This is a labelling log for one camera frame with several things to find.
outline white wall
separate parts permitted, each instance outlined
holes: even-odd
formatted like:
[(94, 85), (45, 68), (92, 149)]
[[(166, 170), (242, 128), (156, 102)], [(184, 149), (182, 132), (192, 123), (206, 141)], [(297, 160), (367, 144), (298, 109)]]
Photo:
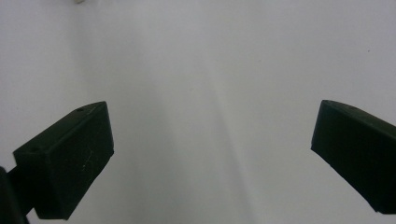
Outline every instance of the white wall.
[(0, 164), (106, 100), (67, 223), (394, 223), (309, 148), (322, 99), (396, 123), (395, 36), (393, 0), (4, 0)]

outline white backdrop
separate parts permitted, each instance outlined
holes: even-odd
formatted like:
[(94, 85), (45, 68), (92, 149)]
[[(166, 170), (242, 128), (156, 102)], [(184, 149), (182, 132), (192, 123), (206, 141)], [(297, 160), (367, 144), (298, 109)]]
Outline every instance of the white backdrop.
[(0, 165), (105, 100), (67, 223), (395, 223), (309, 149), (322, 99), (396, 123), (395, 36), (393, 0), (3, 0)]

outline white surface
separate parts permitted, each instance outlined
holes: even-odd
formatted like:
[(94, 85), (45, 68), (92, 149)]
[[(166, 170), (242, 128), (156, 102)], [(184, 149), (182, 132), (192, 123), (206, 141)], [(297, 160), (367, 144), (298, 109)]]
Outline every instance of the white surface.
[(394, 223), (309, 148), (322, 99), (396, 123), (395, 36), (393, 0), (5, 0), (0, 164), (106, 100), (115, 155), (67, 223)]

